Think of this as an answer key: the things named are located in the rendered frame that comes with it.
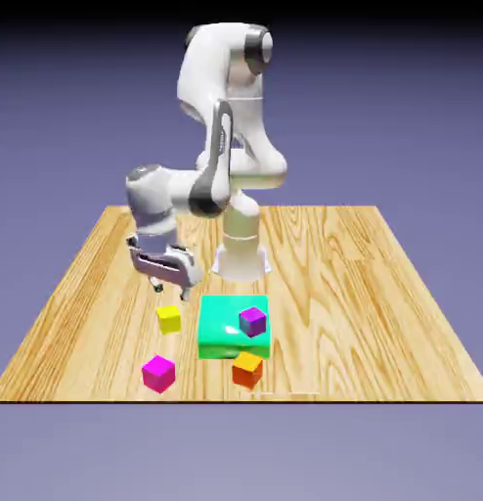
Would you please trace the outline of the small yellow cube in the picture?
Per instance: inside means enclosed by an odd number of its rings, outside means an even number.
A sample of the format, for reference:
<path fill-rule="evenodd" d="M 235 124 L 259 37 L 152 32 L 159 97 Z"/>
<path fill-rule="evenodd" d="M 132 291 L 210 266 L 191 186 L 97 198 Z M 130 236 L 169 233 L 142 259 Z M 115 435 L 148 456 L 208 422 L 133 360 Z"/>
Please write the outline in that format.
<path fill-rule="evenodd" d="M 159 330 L 163 335 L 181 331 L 181 314 L 177 305 L 158 306 L 155 312 Z"/>

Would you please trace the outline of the small purple cube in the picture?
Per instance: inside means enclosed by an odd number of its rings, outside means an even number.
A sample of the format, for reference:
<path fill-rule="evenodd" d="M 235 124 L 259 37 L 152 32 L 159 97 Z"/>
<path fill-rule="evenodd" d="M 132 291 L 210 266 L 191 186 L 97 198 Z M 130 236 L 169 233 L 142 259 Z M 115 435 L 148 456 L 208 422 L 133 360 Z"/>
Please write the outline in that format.
<path fill-rule="evenodd" d="M 239 313 L 240 329 L 250 338 L 266 332 L 267 316 L 256 306 L 251 306 Z"/>

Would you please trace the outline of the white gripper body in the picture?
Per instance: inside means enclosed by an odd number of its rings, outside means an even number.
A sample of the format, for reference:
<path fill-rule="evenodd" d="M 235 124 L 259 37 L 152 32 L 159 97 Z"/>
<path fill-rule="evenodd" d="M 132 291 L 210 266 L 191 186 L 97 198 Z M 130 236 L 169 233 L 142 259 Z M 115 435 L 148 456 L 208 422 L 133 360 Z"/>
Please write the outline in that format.
<path fill-rule="evenodd" d="M 126 239 L 134 268 L 150 277 L 179 286 L 182 290 L 191 289 L 203 279 L 203 270 L 194 253 L 181 246 L 166 246 L 164 253 L 152 256 L 138 246 L 136 235 Z"/>

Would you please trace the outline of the small magenta cube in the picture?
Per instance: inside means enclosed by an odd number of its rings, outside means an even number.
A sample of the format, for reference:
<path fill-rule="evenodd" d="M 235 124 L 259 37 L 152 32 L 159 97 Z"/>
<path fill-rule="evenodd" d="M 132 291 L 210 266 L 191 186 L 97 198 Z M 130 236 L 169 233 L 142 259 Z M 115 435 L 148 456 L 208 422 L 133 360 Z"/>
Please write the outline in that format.
<path fill-rule="evenodd" d="M 156 355 L 142 367 L 142 377 L 146 387 L 163 393 L 175 382 L 175 363 Z"/>

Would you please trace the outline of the large green box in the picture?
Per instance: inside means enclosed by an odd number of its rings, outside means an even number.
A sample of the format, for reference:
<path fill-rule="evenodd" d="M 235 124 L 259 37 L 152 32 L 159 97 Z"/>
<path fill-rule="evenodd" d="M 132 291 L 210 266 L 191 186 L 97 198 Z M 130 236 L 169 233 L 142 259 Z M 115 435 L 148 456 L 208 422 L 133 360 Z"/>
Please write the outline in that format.
<path fill-rule="evenodd" d="M 265 330 L 248 336 L 240 327 L 240 313 L 250 307 L 265 316 Z M 234 359 L 246 351 L 268 359 L 271 352 L 271 323 L 266 296 L 204 295 L 198 319 L 198 358 Z"/>

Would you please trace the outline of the small orange cube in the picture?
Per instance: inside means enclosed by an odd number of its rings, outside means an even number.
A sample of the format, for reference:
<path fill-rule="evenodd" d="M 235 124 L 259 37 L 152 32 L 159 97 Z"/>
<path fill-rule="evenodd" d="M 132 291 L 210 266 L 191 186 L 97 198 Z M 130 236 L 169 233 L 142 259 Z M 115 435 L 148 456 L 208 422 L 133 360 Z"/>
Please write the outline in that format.
<path fill-rule="evenodd" d="M 248 389 L 254 389 L 262 377 L 263 359 L 256 354 L 242 351 L 232 366 L 233 383 Z"/>

